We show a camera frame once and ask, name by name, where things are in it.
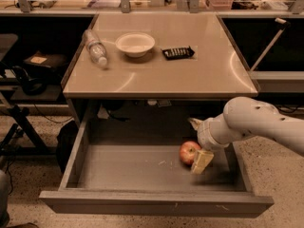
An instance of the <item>black bag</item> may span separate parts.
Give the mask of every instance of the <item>black bag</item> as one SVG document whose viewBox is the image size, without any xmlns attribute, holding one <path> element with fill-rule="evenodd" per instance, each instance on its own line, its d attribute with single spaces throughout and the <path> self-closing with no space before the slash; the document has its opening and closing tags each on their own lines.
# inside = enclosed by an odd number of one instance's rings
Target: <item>black bag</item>
<svg viewBox="0 0 304 228">
<path fill-rule="evenodd" d="M 59 86 L 68 67 L 64 54 L 44 54 L 37 51 L 23 61 L 23 68 L 31 78 L 43 79 L 48 85 Z"/>
<path fill-rule="evenodd" d="M 66 170 L 69 155 L 72 151 L 77 132 L 77 124 L 75 121 L 71 121 L 61 128 L 57 136 L 58 145 L 56 148 L 56 158 L 62 173 Z"/>
</svg>

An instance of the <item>bottle cap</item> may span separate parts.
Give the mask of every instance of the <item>bottle cap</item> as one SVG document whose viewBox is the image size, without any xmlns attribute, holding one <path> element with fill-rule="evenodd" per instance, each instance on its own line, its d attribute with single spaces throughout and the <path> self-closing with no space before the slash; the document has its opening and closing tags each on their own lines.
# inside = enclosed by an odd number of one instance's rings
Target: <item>bottle cap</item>
<svg viewBox="0 0 304 228">
<path fill-rule="evenodd" d="M 99 59 L 98 59 L 98 65 L 100 65 L 100 66 L 106 66 L 106 64 L 107 64 L 107 59 L 105 58 L 105 57 L 100 57 Z"/>
</svg>

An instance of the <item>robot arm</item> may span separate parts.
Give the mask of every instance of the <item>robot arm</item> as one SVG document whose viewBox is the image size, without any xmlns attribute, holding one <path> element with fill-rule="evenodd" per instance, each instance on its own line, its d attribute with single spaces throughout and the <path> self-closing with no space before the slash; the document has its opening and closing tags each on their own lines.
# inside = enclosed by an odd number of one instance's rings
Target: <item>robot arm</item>
<svg viewBox="0 0 304 228">
<path fill-rule="evenodd" d="M 211 152 L 232 142 L 261 136 L 304 156 L 304 121 L 280 114 L 271 104 L 236 97 L 216 118 L 191 118 L 189 122 L 198 131 L 199 144 Z"/>
</svg>

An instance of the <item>drawer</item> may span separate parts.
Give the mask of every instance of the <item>drawer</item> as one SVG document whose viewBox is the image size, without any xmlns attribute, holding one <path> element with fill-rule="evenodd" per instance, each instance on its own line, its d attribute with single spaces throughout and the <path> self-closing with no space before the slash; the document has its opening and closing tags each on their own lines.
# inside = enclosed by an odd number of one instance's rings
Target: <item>drawer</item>
<svg viewBox="0 0 304 228">
<path fill-rule="evenodd" d="M 158 107 L 125 101 L 108 119 L 90 101 L 58 191 L 40 199 L 56 213 L 257 217 L 274 201 L 252 192 L 239 151 L 219 151 L 201 175 L 179 160 L 196 138 L 195 102 Z"/>
</svg>

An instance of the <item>gray tabletop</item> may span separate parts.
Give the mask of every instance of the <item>gray tabletop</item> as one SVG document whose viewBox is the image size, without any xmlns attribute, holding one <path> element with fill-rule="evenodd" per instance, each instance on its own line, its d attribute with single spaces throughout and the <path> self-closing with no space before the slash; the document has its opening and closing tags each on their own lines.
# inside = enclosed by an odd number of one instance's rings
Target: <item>gray tabletop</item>
<svg viewBox="0 0 304 228">
<path fill-rule="evenodd" d="M 257 89 L 213 12 L 101 12 L 93 28 L 108 53 L 108 70 L 84 47 L 64 94 L 67 98 L 201 99 L 256 96 Z M 127 32 L 145 32 L 156 45 L 132 59 L 115 47 Z M 166 61 L 162 49 L 191 47 L 191 59 Z"/>
</svg>

